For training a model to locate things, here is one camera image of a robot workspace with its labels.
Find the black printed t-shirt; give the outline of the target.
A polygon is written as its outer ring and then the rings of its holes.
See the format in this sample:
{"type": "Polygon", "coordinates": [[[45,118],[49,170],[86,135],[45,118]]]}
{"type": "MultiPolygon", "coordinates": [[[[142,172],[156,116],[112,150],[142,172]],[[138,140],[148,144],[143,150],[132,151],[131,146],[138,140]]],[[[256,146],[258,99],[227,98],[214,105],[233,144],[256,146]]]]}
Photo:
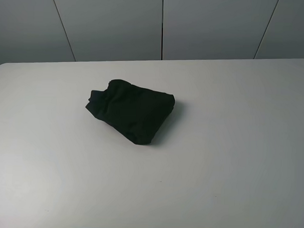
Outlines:
{"type": "Polygon", "coordinates": [[[105,91],[93,90],[85,107],[135,145],[149,145],[174,106],[172,94],[113,79],[105,91]]]}

